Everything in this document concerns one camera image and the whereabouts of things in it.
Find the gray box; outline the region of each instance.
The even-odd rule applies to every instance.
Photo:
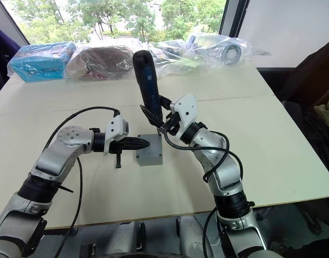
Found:
[[[136,160],[140,166],[162,165],[162,136],[158,134],[142,134],[139,138],[150,143],[149,147],[139,149],[136,152]]]

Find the window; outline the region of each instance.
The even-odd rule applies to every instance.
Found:
[[[2,0],[31,44],[218,33],[226,0]]]

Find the black cloth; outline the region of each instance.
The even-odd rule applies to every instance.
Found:
[[[284,258],[329,258],[329,238],[317,240],[300,249],[289,248]]]
[[[298,103],[303,110],[308,110],[315,106],[328,89],[329,42],[294,69],[277,97],[281,101]]]
[[[329,127],[314,111],[305,112],[303,119],[304,126],[301,130],[329,171]]]
[[[0,30],[0,90],[8,81],[7,64],[20,46]]]

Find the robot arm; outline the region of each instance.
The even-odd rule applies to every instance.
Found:
[[[158,94],[156,71],[152,56],[147,51],[138,51],[133,64],[140,86],[144,106],[141,109],[151,125],[155,125],[172,147],[193,151],[201,163],[204,181],[208,183],[217,207],[218,219],[223,227],[222,246],[227,257],[247,257],[266,250],[251,206],[242,185],[242,165],[239,167],[230,156],[229,143],[223,134],[211,132],[203,123],[196,123],[198,104],[193,94],[186,94],[171,102]],[[162,121],[161,107],[170,110],[166,122]],[[173,144],[182,141],[190,148]]]
[[[79,126],[61,129],[0,215],[0,257],[27,257],[34,253],[47,223],[42,216],[49,210],[58,188],[71,191],[62,183],[81,154],[117,154],[118,168],[123,149],[149,145],[145,140],[126,137],[127,134],[128,123],[120,115],[107,124],[106,133]]]

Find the white table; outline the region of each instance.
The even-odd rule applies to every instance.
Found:
[[[272,95],[256,68],[244,63],[205,75],[170,75],[158,80],[160,94],[175,100],[193,92],[199,101]],[[0,114],[83,109],[88,106],[139,105],[142,96],[136,80],[56,80],[24,83],[12,77],[0,91]]]

